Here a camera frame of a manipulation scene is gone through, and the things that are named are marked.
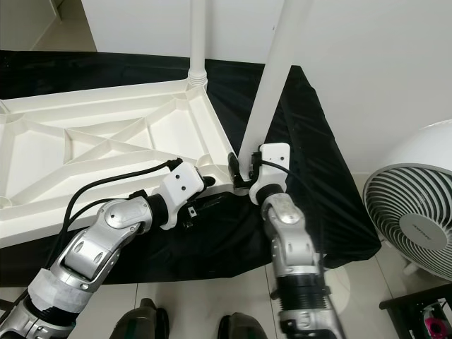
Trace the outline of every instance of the fan logo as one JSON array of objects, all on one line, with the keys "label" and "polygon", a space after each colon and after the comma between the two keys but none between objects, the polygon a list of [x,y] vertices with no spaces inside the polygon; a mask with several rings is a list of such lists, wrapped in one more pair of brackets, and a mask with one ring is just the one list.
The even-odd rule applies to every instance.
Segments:
[{"label": "fan logo", "polygon": [[424,231],[422,231],[418,226],[416,226],[415,224],[411,224],[416,230],[419,231],[420,234],[422,234],[424,237],[426,237],[428,240],[432,240],[431,237],[429,237],[428,235],[425,234]]}]

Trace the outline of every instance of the fan grille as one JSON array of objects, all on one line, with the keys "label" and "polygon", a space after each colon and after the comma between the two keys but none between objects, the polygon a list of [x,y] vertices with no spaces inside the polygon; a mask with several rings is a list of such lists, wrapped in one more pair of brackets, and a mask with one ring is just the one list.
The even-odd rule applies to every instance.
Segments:
[{"label": "fan grille", "polygon": [[[452,280],[452,176],[421,167],[386,169],[372,177],[364,192],[369,215],[387,240],[410,260]],[[422,215],[447,238],[442,249],[427,249],[400,228],[404,215]]]}]

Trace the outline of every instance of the white tape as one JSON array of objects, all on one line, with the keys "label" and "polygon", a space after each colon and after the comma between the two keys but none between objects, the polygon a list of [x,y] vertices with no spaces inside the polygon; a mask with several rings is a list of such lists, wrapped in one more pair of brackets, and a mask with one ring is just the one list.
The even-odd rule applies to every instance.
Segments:
[{"label": "white tape", "polygon": [[40,311],[57,307],[71,313],[82,312],[93,295],[65,284],[43,268],[28,286],[28,294]]}]

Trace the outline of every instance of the white wall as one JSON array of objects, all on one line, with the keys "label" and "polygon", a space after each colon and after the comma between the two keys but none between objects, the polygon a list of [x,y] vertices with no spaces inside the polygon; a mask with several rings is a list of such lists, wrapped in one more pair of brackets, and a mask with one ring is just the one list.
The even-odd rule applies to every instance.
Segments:
[{"label": "white wall", "polygon": [[32,49],[55,18],[50,0],[0,0],[0,49]]},{"label": "white wall", "polygon": [[[208,57],[265,62],[282,0],[211,0]],[[189,55],[189,0],[83,0],[99,52]],[[294,64],[352,172],[452,117],[452,1],[316,0]]]}]

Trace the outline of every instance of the robotic arm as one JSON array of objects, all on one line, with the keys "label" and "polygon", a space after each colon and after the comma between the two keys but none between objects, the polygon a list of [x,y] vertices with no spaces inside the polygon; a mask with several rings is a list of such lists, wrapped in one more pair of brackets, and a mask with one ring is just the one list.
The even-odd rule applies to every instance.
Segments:
[{"label": "robotic arm", "polygon": [[[288,170],[289,156],[287,144],[262,145],[254,154],[254,179],[248,186],[251,201],[261,206],[271,240],[282,306],[280,327],[288,338],[345,339],[304,214],[284,193],[287,173],[283,170]],[[234,183],[243,184],[235,168]],[[0,338],[67,338],[121,249],[151,227],[174,227],[179,209],[206,186],[196,168],[183,162],[151,196],[104,204],[95,223],[80,231],[50,269],[41,269],[30,283],[28,296],[0,323]]]},{"label": "robotic arm", "polygon": [[179,209],[205,187],[196,168],[183,162],[151,196],[104,204],[94,224],[71,240],[49,270],[39,271],[28,296],[0,324],[0,338],[67,338],[121,249],[151,226],[174,227]]},{"label": "robotic arm", "polygon": [[323,268],[306,231],[304,214],[284,193],[287,172],[283,169],[288,170],[289,156],[288,144],[262,145],[254,154],[254,173],[258,172],[258,176],[249,190],[251,201],[261,207],[265,231],[271,240],[282,309],[280,328],[288,338],[345,339],[325,285]]}]

